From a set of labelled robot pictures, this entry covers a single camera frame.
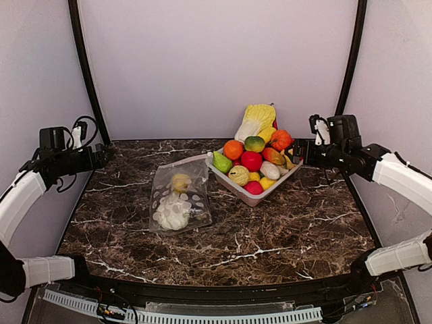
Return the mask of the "dark purple eggplant toy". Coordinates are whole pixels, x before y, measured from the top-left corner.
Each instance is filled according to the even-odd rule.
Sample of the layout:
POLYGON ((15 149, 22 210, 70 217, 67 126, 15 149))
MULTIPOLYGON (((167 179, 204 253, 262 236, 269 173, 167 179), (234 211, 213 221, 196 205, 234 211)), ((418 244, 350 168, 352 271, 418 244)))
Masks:
POLYGON ((208 208, 203 201, 191 200, 190 203, 191 207, 188 209, 188 214, 191 219, 197 219, 199 221, 208 219, 208 208))

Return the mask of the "white cauliflower toy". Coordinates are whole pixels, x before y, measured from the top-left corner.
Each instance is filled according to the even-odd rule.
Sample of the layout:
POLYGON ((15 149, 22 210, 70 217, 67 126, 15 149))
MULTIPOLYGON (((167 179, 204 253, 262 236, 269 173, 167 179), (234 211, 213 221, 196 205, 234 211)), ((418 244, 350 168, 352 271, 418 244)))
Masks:
POLYGON ((188 195, 172 192, 159 200, 159 206, 153 213, 153 219, 164 229, 178 231, 185 228, 189 222, 188 195))

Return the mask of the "clear dotted zip top bag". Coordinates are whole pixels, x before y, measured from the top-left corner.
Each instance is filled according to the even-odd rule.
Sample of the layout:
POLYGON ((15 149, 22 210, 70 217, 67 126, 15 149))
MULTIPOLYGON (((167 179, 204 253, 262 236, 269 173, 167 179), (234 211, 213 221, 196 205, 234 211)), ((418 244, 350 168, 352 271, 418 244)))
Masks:
POLYGON ((149 231, 173 236, 211 225, 208 155, 161 165, 153 178, 149 231))

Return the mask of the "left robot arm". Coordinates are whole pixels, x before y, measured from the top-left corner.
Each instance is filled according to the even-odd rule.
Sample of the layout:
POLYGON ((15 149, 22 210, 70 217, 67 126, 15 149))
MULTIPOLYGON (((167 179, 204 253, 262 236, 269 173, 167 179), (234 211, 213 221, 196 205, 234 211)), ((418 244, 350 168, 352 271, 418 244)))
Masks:
POLYGON ((14 302, 25 290, 54 281, 72 279, 86 271, 81 256, 37 256, 17 259, 9 245, 17 228, 33 204, 52 186, 62 193, 64 176, 101 169, 107 164, 103 144, 83 143, 85 125, 81 121, 72 130, 43 128, 39 147, 31 160, 19 170, 15 180, 1 195, 1 293, 14 302))

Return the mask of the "yellow lemon toy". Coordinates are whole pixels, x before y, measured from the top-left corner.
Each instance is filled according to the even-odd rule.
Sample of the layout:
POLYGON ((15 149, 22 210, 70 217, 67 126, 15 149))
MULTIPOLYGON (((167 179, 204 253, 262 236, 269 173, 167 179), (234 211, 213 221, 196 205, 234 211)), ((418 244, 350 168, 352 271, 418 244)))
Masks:
POLYGON ((171 178, 171 189, 178 193, 186 193, 191 183, 192 180, 188 175, 177 173, 171 178))

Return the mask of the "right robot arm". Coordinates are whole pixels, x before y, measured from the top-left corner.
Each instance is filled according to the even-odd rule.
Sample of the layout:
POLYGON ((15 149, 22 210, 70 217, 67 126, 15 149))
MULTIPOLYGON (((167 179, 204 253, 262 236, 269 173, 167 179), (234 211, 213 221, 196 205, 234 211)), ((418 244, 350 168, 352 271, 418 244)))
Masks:
MULTIPOLYGON (((315 139, 295 140, 293 156, 304 165, 337 168, 351 176, 385 186, 431 212, 431 176, 403 160, 399 153, 378 145, 362 144, 354 115, 335 115, 327 119, 309 118, 315 139)), ((431 266, 431 231, 385 248, 364 253, 352 264, 352 272, 367 277, 431 266)))

